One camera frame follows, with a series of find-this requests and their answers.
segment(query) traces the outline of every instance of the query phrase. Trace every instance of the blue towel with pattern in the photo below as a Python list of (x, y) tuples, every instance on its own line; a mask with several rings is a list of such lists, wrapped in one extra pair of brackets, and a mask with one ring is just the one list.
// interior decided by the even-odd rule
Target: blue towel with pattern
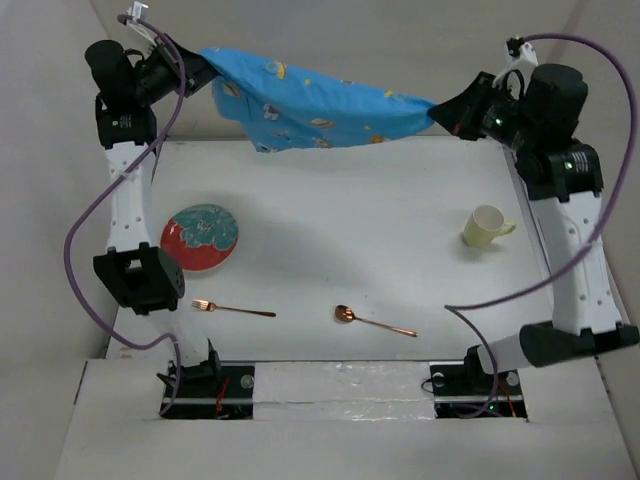
[(433, 121), (423, 98), (361, 85), (230, 48), (201, 55), (220, 73), (213, 96), (259, 152), (351, 147), (415, 135)]

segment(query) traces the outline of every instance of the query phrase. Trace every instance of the cup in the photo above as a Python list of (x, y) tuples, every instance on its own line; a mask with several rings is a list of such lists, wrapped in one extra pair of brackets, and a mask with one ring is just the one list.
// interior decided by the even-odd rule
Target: cup
[(464, 242), (475, 248), (486, 247), (494, 238), (508, 235), (516, 229), (516, 222), (505, 221), (499, 208), (480, 205), (464, 227)]

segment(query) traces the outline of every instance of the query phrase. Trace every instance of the fork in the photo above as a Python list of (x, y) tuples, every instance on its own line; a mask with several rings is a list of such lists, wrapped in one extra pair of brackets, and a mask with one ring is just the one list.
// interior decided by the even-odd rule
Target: fork
[(197, 308), (198, 310), (203, 310), (205, 312), (215, 312), (216, 310), (227, 310), (229, 312), (240, 312), (240, 313), (249, 313), (251, 315), (260, 315), (262, 317), (275, 317), (276, 314), (273, 312), (260, 312), (258, 310), (245, 310), (242, 308), (232, 308), (232, 307), (222, 307), (220, 305), (216, 305), (213, 302), (209, 302), (207, 300), (198, 300), (194, 298), (191, 301), (191, 306)]

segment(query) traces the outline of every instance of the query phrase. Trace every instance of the white platform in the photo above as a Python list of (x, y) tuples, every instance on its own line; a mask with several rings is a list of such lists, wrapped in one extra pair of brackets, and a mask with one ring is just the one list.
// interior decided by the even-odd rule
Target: white platform
[[(299, 407), (311, 413), (306, 420), (275, 414), (231, 422), (159, 420), (162, 385), (154, 373), (163, 366), (162, 360), (89, 363), (56, 480), (635, 478), (593, 360), (527, 371), (531, 423), (317, 421), (323, 405), (335, 411), (338, 395), (348, 396), (345, 385), (321, 382), (322, 398), (310, 403), (309, 383), (293, 374), (280, 394), (291, 402), (280, 413)], [(394, 395), (412, 395), (394, 391), (385, 377), (378, 377), (377, 395), (384, 385), (390, 389), (387, 401), (375, 404), (379, 409)], [(256, 388), (268, 397), (268, 388)]]
[[(279, 314), (182, 308), (175, 319), (202, 320), (227, 361), (461, 358), (477, 339), (442, 305), (511, 292), (545, 268), (521, 186), (489, 143), (430, 138), (280, 156), (236, 142), (169, 144), (158, 172), (160, 218), (213, 201), (240, 224), (238, 250), (213, 275), (190, 278), (188, 299)], [(479, 203), (521, 227), (481, 252), (458, 238)], [(343, 302), (421, 336), (337, 325), (331, 310)], [(545, 292), (472, 318), (497, 338), (549, 315)], [(126, 311), (116, 327), (138, 341), (155, 335)], [(256, 419), (216, 422), (157, 418), (154, 374), (168, 348), (140, 355), (112, 342), (108, 356), (129, 359), (89, 363), (57, 480), (635, 478), (592, 359), (521, 371), (529, 422), (436, 420), (420, 391), (426, 363), (398, 361), (260, 363)]]
[[(278, 155), (255, 153), (247, 142), (168, 143), (154, 188), (158, 235), (172, 214), (195, 203), (218, 203), (237, 218), (239, 242), (229, 260), (210, 274), (188, 275), (177, 315), (154, 314), (195, 322), (226, 361), (461, 358), (477, 338), (442, 306), (492, 299), (541, 278), (495, 143), (414, 138)], [(472, 250), (459, 235), (483, 203), (503, 209), (518, 229)], [(189, 307), (194, 297), (278, 317), (203, 314)], [(337, 304), (419, 338), (339, 325)], [(550, 304), (539, 293), (471, 318), (495, 339), (549, 319)], [(140, 342), (157, 336), (131, 310), (120, 310), (116, 328)], [(109, 358), (171, 355), (167, 345), (120, 348), (112, 342)]]

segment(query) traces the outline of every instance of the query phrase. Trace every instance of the decorative plate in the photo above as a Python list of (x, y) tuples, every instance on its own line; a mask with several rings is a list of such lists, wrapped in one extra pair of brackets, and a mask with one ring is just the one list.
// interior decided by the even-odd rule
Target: decorative plate
[(217, 267), (238, 243), (238, 224), (219, 205), (201, 204), (181, 210), (164, 227), (160, 246), (183, 270), (201, 272)]

